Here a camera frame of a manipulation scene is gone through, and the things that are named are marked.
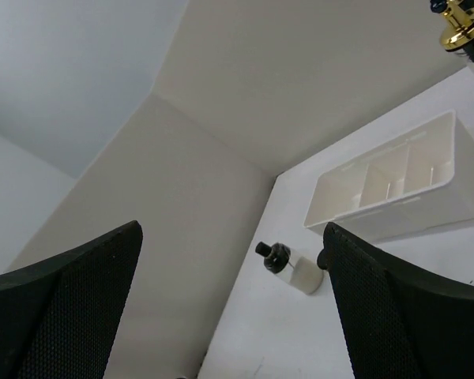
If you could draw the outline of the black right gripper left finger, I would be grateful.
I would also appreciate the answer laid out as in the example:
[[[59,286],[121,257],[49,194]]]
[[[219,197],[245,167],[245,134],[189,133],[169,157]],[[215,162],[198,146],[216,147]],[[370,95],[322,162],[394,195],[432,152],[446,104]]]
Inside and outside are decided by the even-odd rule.
[[[136,220],[0,275],[0,378],[101,378],[141,252]]]

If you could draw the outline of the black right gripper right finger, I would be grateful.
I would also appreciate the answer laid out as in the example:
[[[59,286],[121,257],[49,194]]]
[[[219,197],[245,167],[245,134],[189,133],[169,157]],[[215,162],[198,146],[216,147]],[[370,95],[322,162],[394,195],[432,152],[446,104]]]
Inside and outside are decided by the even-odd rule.
[[[336,223],[323,232],[356,378],[474,378],[474,286],[429,272]]]

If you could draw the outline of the white powder jar black lid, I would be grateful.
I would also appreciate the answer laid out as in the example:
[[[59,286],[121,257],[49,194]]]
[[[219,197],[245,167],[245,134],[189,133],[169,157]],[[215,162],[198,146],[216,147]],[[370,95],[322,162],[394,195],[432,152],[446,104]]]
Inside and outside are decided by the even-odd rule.
[[[263,264],[269,272],[305,295],[312,295],[322,285],[323,270],[283,243],[268,245],[259,242],[255,253],[263,257]]]

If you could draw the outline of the glass oil bottle gold spout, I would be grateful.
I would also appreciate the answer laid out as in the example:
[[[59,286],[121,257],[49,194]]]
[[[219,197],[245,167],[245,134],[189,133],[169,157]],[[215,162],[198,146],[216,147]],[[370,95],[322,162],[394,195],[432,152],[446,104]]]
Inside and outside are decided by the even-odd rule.
[[[430,10],[446,21],[439,38],[443,49],[463,58],[474,75],[474,1],[433,0]]]

